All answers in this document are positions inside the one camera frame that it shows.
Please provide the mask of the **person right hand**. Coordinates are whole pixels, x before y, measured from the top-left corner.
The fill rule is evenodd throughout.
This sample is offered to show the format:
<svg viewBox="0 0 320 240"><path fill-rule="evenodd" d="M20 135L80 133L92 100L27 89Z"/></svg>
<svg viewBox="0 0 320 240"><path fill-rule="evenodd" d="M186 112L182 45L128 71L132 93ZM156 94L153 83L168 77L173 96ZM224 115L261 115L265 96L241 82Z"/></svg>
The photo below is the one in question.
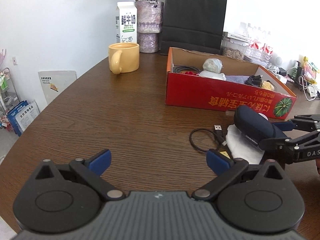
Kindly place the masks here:
<svg viewBox="0 0 320 240"><path fill-rule="evenodd" d="M316 159L317 172L320 175L320 159Z"/></svg>

